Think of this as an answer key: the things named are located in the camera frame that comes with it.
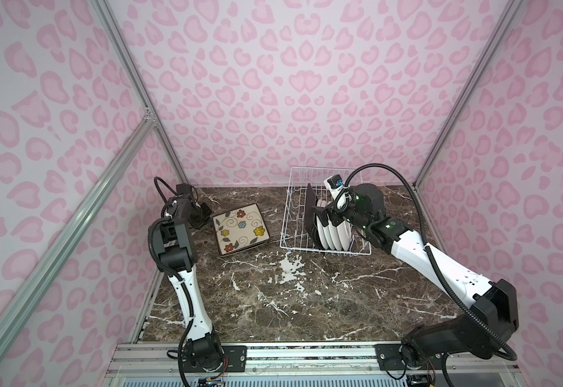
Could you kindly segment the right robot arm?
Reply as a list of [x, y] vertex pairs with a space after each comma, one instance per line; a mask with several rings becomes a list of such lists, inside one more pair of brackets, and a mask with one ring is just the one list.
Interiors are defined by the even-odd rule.
[[357, 232], [374, 248], [415, 269], [460, 308], [453, 319], [406, 334], [399, 349], [402, 364], [418, 369], [436, 356], [459, 353], [483, 360], [518, 359], [508, 343], [519, 327], [512, 284], [475, 273], [427, 243], [421, 230], [387, 213], [384, 195], [375, 185], [345, 187], [338, 175], [325, 184], [332, 197], [327, 204], [318, 203], [313, 187], [306, 189], [304, 224], [316, 245], [327, 246], [326, 235]]

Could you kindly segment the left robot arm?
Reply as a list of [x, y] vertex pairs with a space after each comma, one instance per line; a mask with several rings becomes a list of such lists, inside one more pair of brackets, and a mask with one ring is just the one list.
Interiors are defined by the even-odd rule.
[[189, 230], [206, 225], [211, 210], [198, 203], [192, 185], [181, 183], [170, 193], [170, 198], [162, 198], [160, 218], [149, 227], [149, 253], [174, 288], [185, 321], [178, 358], [193, 367], [217, 370], [224, 362], [224, 352], [202, 300], [196, 268], [199, 258]]

